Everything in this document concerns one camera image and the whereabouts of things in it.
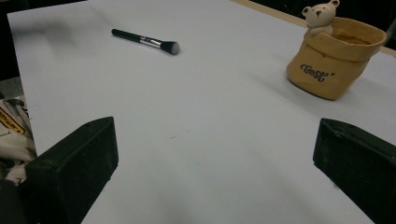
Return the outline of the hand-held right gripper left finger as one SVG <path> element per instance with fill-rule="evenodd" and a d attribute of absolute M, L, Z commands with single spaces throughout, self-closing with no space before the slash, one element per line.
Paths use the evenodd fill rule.
<path fill-rule="evenodd" d="M 81 224 L 119 163 L 114 119 L 83 124 L 26 166 L 39 224 Z"/>

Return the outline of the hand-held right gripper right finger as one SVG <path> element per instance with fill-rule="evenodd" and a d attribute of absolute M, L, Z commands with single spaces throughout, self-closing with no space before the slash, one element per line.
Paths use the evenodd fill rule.
<path fill-rule="evenodd" d="M 396 224 L 396 146 L 352 124 L 322 119 L 313 161 L 374 224 Z"/>

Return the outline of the tan bear pen holder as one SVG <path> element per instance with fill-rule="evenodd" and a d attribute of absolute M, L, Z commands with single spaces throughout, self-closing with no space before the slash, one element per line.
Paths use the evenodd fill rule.
<path fill-rule="evenodd" d="M 339 6 L 340 0 L 329 0 L 303 9 L 304 40 L 287 66 L 293 85 L 333 101 L 363 73 L 387 38 L 372 25 L 338 17 Z"/>

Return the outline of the black makeup brush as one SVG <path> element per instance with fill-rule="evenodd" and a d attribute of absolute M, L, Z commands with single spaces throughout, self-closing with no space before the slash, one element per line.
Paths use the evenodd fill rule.
<path fill-rule="evenodd" d="M 169 53 L 171 55 L 178 55 L 179 51 L 180 51 L 180 46 L 175 41 L 162 41 L 162 40 L 147 37 L 147 36 L 128 33 L 128 32 L 122 31 L 122 30 L 118 30 L 118 29 L 112 29 L 111 34 L 113 34 L 116 37 L 120 37 L 123 39 L 134 41 L 136 43 L 140 43 L 143 45 L 154 47 L 156 49 L 160 49 L 160 50 L 162 50 L 166 53 Z"/>

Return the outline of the white printed cloth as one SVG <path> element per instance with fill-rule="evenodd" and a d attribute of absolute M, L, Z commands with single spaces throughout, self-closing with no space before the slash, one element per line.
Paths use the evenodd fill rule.
<path fill-rule="evenodd" d="M 23 95 L 0 100 L 0 180 L 26 180 L 26 165 L 37 158 Z"/>

